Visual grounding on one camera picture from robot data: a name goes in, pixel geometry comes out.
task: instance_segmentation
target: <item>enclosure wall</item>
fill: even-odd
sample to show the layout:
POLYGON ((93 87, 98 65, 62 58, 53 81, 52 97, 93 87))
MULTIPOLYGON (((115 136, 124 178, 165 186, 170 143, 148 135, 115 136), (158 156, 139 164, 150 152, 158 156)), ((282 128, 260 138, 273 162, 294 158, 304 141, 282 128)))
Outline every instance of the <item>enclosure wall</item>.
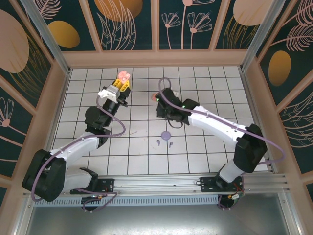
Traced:
POLYGON ((276 167, 287 174, 307 234, 313 234, 312 15, 312 1, 290 1, 246 71, 264 132, 287 154, 276 167))
POLYGON ((239 65, 272 0, 35 1, 72 68, 239 65))
POLYGON ((11 231, 22 180, 45 146, 65 74, 14 1, 0 3, 0 233, 11 231))

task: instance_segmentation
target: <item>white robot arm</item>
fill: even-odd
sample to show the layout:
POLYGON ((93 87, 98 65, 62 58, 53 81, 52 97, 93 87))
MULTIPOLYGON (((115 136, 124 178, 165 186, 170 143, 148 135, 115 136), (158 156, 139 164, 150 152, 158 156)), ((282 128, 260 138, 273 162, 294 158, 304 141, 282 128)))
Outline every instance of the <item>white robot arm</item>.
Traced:
MULTIPOLYGON (((130 88, 120 88, 119 90, 116 88, 117 86, 112 86, 114 86, 114 83, 108 88, 104 87, 104 91, 100 93, 107 97, 103 109, 115 115, 120 105, 127 106, 125 100, 129 96, 130 88)), ((249 127, 238 125, 209 112, 203 106, 200 106, 190 99, 181 102, 169 88, 164 89, 162 92, 170 102, 179 107, 202 111, 226 123, 236 125, 238 128, 246 129, 257 135, 262 135, 260 128, 254 124, 249 127)), ((215 118, 175 109, 165 102, 160 94, 157 94, 156 98, 158 99, 156 109, 156 115, 158 117, 207 130, 235 148, 234 159, 221 168, 213 182, 221 191, 226 190, 229 184, 243 173, 252 173, 267 151, 265 143, 257 138, 237 131, 215 120, 215 118)), ((108 137, 95 136, 88 139, 84 139, 84 137, 90 135, 108 135, 110 132, 105 129, 105 127, 109 126, 112 118, 96 107, 88 108, 85 116, 87 128, 79 137, 79 139, 83 139, 82 141, 76 142, 74 140, 70 143, 71 146, 64 151, 62 151, 61 147, 51 151, 41 149, 36 152, 22 184, 25 189, 31 191, 34 179, 43 163, 54 153, 61 150, 61 153, 49 163, 46 170, 41 174, 40 180, 35 187, 35 193, 50 202, 56 199, 63 191, 76 188, 83 188, 88 191, 95 190, 98 184, 98 175, 95 172, 86 168, 71 170, 69 167, 80 157, 105 144, 108 137)))
MULTIPOLYGON (((108 87, 104 87, 98 94, 100 97, 107 98, 102 109, 114 116, 120 106, 127 107, 126 98, 130 91, 129 81, 122 83, 120 79, 115 80, 108 87)), ((50 151, 41 149, 35 153, 22 183, 25 189, 32 190, 41 167, 47 159, 58 152, 60 154, 56 155, 41 173, 35 186, 36 195, 51 202, 63 191, 76 188, 95 191, 101 184, 95 172, 84 167, 72 169, 71 166, 82 156, 106 143, 110 131, 105 128, 110 125, 112 117, 97 107, 89 107, 85 117, 86 130, 80 137, 68 143, 66 147, 62 146, 50 151)))
POLYGON ((261 158, 267 152, 265 142, 238 131, 231 126, 236 126, 238 129, 244 129, 258 136, 262 136, 261 130, 257 125, 251 124, 249 127, 246 127, 230 122, 211 113, 203 106, 190 99, 181 102, 170 88, 165 88, 162 93, 166 99, 175 106, 187 110, 200 111, 202 114, 174 108, 158 93, 156 95, 158 100, 156 114, 159 118, 166 118, 169 121, 181 122, 207 130, 235 149, 234 159, 225 164, 215 177, 214 183, 221 190, 226 189, 238 176, 244 173, 252 173, 255 170, 261 158))

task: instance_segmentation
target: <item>white grid floor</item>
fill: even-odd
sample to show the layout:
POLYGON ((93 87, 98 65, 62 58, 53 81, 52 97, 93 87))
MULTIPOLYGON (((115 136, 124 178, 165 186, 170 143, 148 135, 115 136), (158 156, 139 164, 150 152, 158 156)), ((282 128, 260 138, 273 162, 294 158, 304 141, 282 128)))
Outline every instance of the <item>white grid floor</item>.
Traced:
MULTIPOLYGON (((132 92, 127 100, 129 107, 120 107, 116 116, 127 131, 83 156, 74 167, 88 167, 99 175, 212 173, 234 157, 234 149, 206 131, 188 125, 170 127, 157 118, 157 103, 151 100, 158 91, 158 79, 165 76, 171 78, 172 88, 179 91, 182 100, 190 98, 215 114, 249 126, 253 119, 238 69, 222 66, 74 69, 53 148, 66 145, 84 132, 86 109, 95 106, 98 91, 111 84, 122 70, 132 75, 132 92), (172 134, 168 142, 160 137, 165 130, 172 134)), ((112 133, 122 130, 115 121, 108 129, 112 133)), ((259 165, 256 170, 268 169, 259 165)))

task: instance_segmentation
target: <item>purple disc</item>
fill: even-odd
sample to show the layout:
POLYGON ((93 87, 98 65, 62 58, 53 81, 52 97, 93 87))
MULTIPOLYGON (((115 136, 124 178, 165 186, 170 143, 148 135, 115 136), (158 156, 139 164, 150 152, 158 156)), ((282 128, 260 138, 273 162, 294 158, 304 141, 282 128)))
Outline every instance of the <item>purple disc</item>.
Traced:
POLYGON ((165 141, 168 141, 171 138, 171 133, 168 131, 163 131, 161 134, 161 138, 165 141))

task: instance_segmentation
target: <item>yellow gripper part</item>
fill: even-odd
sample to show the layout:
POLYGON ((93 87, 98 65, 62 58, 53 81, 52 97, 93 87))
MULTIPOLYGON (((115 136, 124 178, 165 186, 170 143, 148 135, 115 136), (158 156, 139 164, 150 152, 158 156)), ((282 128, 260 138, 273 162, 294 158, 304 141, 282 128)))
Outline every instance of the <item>yellow gripper part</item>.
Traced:
POLYGON ((118 89, 121 89, 123 84, 121 82, 121 80, 117 79, 115 80, 115 82, 113 83, 113 86, 117 87, 118 89))
POLYGON ((113 83, 113 86, 117 87, 121 92, 126 91, 126 89, 129 87, 131 88, 131 83, 127 81, 124 85, 122 84, 121 80, 116 79, 113 83))
POLYGON ((129 89, 131 88, 131 83, 129 81, 127 81, 119 90, 121 92, 126 91, 126 89, 129 87, 129 89))

